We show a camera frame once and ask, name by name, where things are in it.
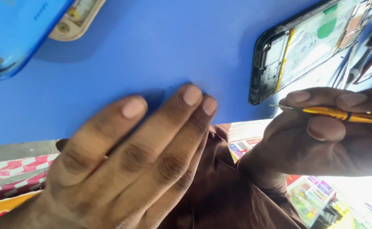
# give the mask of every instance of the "disassembled phone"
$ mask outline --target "disassembled phone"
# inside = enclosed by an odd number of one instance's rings
[[[105,1],[76,0],[49,37],[59,41],[79,39],[87,31]]]
[[[352,46],[372,16],[372,0],[329,0],[260,36],[249,103],[258,105]]]

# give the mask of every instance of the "person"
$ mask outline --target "person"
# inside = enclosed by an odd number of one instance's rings
[[[372,112],[372,89],[291,92],[292,107]],[[7,229],[306,228],[285,174],[372,175],[372,124],[284,110],[234,164],[229,125],[210,126],[216,101],[182,86],[134,132],[147,103],[128,96],[66,143],[46,188],[0,217]]]

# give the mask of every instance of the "hand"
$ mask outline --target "hand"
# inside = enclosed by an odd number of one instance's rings
[[[310,88],[289,93],[280,104],[372,112],[372,89],[354,93]],[[241,162],[250,174],[254,174],[254,167],[267,174],[372,176],[372,124],[284,110],[266,128],[264,139],[247,154]]]
[[[86,122],[52,164],[25,219],[12,222],[11,211],[0,228],[158,227],[193,180],[216,101],[185,85],[125,137],[146,111],[142,97],[129,96]]]

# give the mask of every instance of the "screwdriver tip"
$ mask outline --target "screwdriver tip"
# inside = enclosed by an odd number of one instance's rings
[[[302,111],[302,108],[296,108],[296,107],[290,107],[290,106],[281,106],[281,105],[276,105],[276,104],[270,104],[270,106],[273,107],[279,107],[279,108],[285,108],[285,109],[292,109],[292,110],[300,110]]]

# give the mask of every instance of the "blue phone case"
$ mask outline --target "blue phone case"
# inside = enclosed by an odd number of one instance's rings
[[[0,80],[30,60],[74,0],[0,0]]]

